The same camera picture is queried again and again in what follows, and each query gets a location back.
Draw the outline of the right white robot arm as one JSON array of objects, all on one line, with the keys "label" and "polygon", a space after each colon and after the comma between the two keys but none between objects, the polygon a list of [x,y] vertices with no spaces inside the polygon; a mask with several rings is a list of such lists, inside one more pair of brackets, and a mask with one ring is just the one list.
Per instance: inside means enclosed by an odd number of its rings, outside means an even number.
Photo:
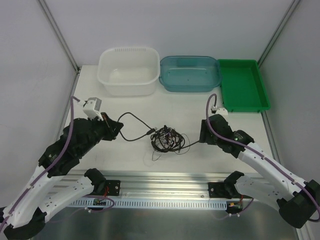
[{"label": "right white robot arm", "polygon": [[278,211],[282,219],[296,229],[306,222],[320,221],[312,218],[320,212],[319,183],[306,181],[286,169],[268,156],[246,132],[233,131],[222,115],[214,114],[201,121],[199,142],[219,147],[252,167],[268,182],[265,184],[234,171],[216,190],[219,197],[251,197]]}]

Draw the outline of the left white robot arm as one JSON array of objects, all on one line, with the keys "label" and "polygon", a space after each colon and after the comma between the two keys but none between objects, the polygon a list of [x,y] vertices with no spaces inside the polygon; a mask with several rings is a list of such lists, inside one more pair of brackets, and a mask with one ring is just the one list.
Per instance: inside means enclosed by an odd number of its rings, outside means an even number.
[{"label": "left white robot arm", "polygon": [[76,118],[63,129],[60,138],[48,146],[20,196],[0,209],[1,231],[9,240],[36,236],[59,211],[86,195],[105,197],[111,189],[103,174],[88,169],[76,183],[48,196],[51,189],[100,141],[113,141],[123,128],[106,113],[102,118]]}]

